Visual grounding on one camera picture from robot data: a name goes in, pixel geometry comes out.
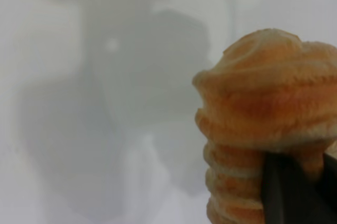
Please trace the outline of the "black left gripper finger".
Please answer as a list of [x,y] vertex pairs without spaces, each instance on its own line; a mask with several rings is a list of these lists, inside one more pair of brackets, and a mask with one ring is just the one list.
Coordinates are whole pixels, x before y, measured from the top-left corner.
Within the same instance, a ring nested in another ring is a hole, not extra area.
[[336,159],[325,154],[322,177],[313,184],[291,157],[269,153],[261,184],[266,223],[336,224]]

